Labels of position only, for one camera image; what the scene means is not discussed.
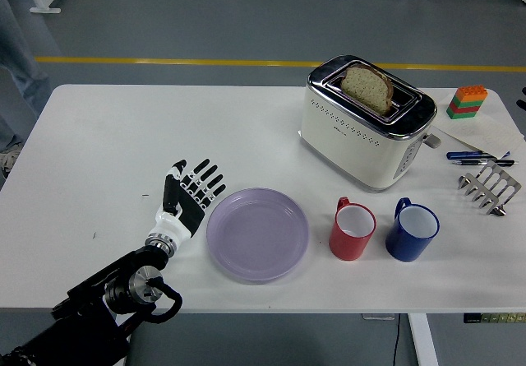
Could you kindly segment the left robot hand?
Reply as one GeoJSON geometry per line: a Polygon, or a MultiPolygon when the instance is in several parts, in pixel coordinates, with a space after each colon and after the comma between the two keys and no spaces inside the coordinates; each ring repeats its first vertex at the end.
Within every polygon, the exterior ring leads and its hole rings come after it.
{"type": "Polygon", "coordinates": [[[145,245],[162,248],[172,256],[182,243],[197,232],[205,211],[226,189],[224,176],[210,160],[201,161],[187,170],[180,160],[166,173],[161,205],[155,216],[155,226],[145,245]]]}

